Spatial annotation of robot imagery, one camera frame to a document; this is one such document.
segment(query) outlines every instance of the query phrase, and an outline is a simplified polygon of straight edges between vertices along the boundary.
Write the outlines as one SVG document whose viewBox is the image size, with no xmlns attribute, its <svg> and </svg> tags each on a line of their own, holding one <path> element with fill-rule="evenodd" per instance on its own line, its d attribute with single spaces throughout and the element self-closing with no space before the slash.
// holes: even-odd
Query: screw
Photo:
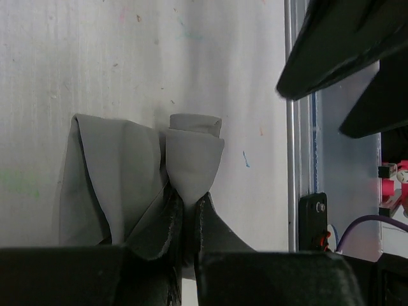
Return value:
<svg viewBox="0 0 408 306">
<path fill-rule="evenodd" d="M 326 205 L 324 203 L 317 202 L 316 211 L 317 212 L 324 212 L 325 210 L 326 210 Z"/>
</svg>

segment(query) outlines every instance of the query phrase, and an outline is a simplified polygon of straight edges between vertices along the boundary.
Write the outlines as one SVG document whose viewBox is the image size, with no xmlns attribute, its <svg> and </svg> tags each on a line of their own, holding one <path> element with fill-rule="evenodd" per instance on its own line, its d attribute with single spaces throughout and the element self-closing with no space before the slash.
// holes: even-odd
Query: crumpled fabric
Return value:
<svg viewBox="0 0 408 306">
<path fill-rule="evenodd" d="M 128 120 L 75 115 L 62 180 L 60 244 L 122 244 L 157 219 L 166 188 L 174 188 L 184 203 L 183 263 L 191 268 L 195 205 L 218 171 L 221 124 L 216 117 L 175 114 L 162 133 Z"/>
</svg>

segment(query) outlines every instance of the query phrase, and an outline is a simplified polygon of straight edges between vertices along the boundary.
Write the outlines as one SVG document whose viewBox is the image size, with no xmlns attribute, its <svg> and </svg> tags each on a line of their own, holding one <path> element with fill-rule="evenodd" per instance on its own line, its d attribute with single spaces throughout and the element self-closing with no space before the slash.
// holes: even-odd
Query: black mechanical part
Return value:
<svg viewBox="0 0 408 306">
<path fill-rule="evenodd" d="M 342 256 L 333 253 L 201 253 L 200 306 L 364 305 Z"/>
<path fill-rule="evenodd" d="M 180 305 L 182 212 L 172 191 L 123 245 L 0 249 L 0 305 Z"/>
<path fill-rule="evenodd" d="M 386 253 L 376 263 L 344 259 L 353 269 L 367 306 L 408 305 L 408 259 Z"/>
<path fill-rule="evenodd" d="M 299 251 L 327 251 L 327 196 L 311 194 L 298 204 Z"/>
<path fill-rule="evenodd" d="M 402 0 L 311 0 L 278 92 L 300 99 L 402 50 L 408 46 L 407 12 Z"/>
<path fill-rule="evenodd" d="M 401 195 L 401 189 L 395 190 L 395 194 L 393 196 L 390 196 L 386 201 L 380 203 L 378 214 L 392 218 L 402 204 Z"/>
<path fill-rule="evenodd" d="M 407 82 L 408 48 L 404 48 L 380 61 L 379 72 L 347 115 L 340 131 L 361 138 L 408 125 Z"/>
<path fill-rule="evenodd" d="M 397 173 L 396 164 L 382 164 L 378 167 L 378 177 L 381 179 L 390 179 Z"/>
</svg>

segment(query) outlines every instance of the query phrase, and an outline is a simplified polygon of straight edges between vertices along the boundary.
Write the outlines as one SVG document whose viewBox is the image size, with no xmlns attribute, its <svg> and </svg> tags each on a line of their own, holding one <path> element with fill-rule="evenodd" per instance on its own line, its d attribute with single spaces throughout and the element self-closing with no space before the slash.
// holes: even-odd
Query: black bracket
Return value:
<svg viewBox="0 0 408 306">
<path fill-rule="evenodd" d="M 327 196 L 304 196 L 298 205 L 299 251 L 327 251 Z"/>
<path fill-rule="evenodd" d="M 396 164 L 382 164 L 378 167 L 378 177 L 381 179 L 390 179 L 397 174 L 398 166 Z"/>
</svg>

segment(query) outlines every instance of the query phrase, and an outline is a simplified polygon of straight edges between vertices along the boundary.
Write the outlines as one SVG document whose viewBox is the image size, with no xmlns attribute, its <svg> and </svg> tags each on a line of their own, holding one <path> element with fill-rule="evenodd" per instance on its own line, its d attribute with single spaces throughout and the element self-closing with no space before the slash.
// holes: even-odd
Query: white surface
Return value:
<svg viewBox="0 0 408 306">
<path fill-rule="evenodd" d="M 197 285 L 193 280 L 183 279 L 182 306 L 198 306 Z"/>
<path fill-rule="evenodd" d="M 4 0 L 0 29 L 1 246 L 55 243 L 74 113 L 163 128 L 191 112 L 223 119 L 221 217 L 288 249 L 283 0 Z"/>
<path fill-rule="evenodd" d="M 393 219 L 408 223 L 403 206 L 398 208 Z M 383 252 L 408 258 L 408 233 L 385 223 L 382 224 L 382 228 Z"/>
</svg>

